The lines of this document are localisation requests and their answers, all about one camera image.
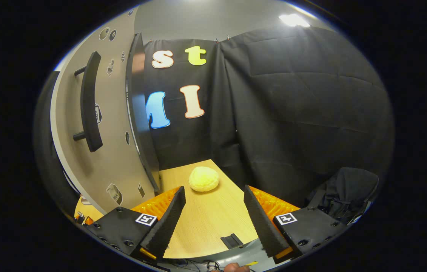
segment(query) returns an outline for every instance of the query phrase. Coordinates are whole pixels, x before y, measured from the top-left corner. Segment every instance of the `black rectangular object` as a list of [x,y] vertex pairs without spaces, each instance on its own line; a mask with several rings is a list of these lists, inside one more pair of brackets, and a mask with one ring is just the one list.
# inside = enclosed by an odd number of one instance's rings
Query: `black rectangular object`
[[281,231],[288,243],[297,247],[303,254],[329,243],[347,229],[346,224],[330,217],[319,209],[308,208],[291,212],[295,221],[281,224],[277,217],[274,224]]
[[253,227],[259,236],[260,243],[268,257],[273,257],[289,247],[287,241],[275,229],[248,185],[244,189],[244,203]]
[[228,249],[243,245],[242,241],[235,235],[235,233],[227,237],[220,237],[220,239],[225,244],[225,246],[227,246]]
[[84,220],[86,220],[83,216],[79,216],[79,218],[77,218],[76,223],[78,224],[82,224],[84,223]]
[[142,215],[134,210],[118,207],[87,226],[87,229],[115,249],[131,255],[158,221],[155,218],[151,226],[136,222]]
[[162,218],[151,228],[151,231],[146,235],[141,242],[141,246],[146,248],[156,258],[162,258],[165,250],[170,243],[171,236],[177,222],[182,215],[183,207],[186,204],[185,188],[182,186],[175,193],[175,196],[170,202],[168,209]]

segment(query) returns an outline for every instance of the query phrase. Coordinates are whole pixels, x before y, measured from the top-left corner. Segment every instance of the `finger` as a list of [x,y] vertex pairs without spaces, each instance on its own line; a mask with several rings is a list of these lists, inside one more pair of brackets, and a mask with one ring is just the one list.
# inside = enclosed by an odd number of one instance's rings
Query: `finger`
[[250,267],[248,267],[248,266],[245,265],[245,266],[237,268],[235,270],[235,272],[250,272]]
[[239,268],[239,264],[234,262],[234,263],[229,263],[228,265],[225,266],[224,272],[236,272],[236,270]]

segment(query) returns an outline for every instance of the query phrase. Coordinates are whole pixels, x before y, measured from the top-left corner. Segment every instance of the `sticker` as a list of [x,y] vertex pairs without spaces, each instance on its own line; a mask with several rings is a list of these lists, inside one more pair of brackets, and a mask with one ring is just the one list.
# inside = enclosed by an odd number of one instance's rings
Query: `sticker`
[[116,29],[111,31],[111,34],[109,35],[109,41],[112,42],[115,37],[116,37]]
[[168,68],[173,65],[173,59],[171,58],[173,56],[173,52],[170,50],[160,50],[156,51],[153,54],[153,61],[151,62],[151,65],[155,68]]
[[108,36],[108,33],[109,33],[109,28],[103,29],[103,31],[99,33],[99,40],[100,41],[104,40]]
[[203,65],[207,63],[207,60],[200,59],[200,54],[205,54],[206,52],[205,49],[200,49],[199,46],[185,49],[185,53],[188,53],[188,62],[193,65]]
[[147,215],[145,213],[142,213],[138,219],[135,220],[135,222],[138,222],[139,224],[145,224],[147,226],[151,226],[154,221],[156,220],[156,216],[154,215]]
[[196,118],[205,114],[205,111],[200,108],[200,101],[198,100],[198,85],[188,85],[180,88],[180,92],[185,95],[186,103],[186,118]]
[[108,69],[106,70],[106,73],[108,74],[109,77],[111,77],[111,73],[113,72],[113,65],[114,65],[114,60],[111,59],[111,62],[108,65]]
[[94,108],[96,109],[96,122],[100,124],[103,119],[103,114],[101,113],[101,109],[97,103],[94,103]]
[[110,184],[108,188],[106,189],[106,192],[109,193],[111,198],[119,205],[121,206],[122,203],[122,194],[118,187],[114,184]]
[[148,117],[148,122],[150,122],[150,118],[153,118],[153,122],[151,122],[152,129],[170,125],[170,120],[166,118],[165,106],[163,105],[163,98],[165,98],[165,95],[164,91],[157,91],[150,94],[146,101],[146,116]]
[[289,224],[297,221],[297,219],[290,212],[284,215],[277,215],[276,218],[280,224]]
[[84,198],[81,194],[81,203],[82,205],[92,205],[87,199]]
[[138,191],[139,191],[139,194],[141,195],[141,198],[144,198],[145,197],[145,190],[143,190],[141,183],[138,184]]

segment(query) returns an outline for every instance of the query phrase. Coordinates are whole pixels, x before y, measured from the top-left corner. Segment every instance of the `wooden table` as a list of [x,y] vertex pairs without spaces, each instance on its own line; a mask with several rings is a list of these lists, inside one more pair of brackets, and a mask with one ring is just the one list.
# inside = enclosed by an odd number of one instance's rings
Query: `wooden table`
[[[210,192],[190,188],[188,177],[197,166],[210,167],[218,172],[220,182]],[[167,191],[185,187],[186,204],[165,251],[164,258],[195,258],[228,250],[220,237],[235,234],[243,243],[258,238],[243,202],[243,191],[224,174],[212,160],[160,171],[160,188]],[[92,205],[77,203],[77,211]],[[92,219],[98,216],[89,215]]]

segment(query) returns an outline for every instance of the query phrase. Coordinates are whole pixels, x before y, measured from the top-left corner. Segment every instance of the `blue letter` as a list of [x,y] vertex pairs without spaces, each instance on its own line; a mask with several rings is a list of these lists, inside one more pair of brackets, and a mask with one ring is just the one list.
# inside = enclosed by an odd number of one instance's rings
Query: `blue letter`
[[164,91],[157,91],[148,96],[146,101],[146,117],[150,122],[150,117],[153,117],[151,128],[157,129],[170,125],[170,120],[166,118],[165,106],[163,106],[163,98],[165,97]]

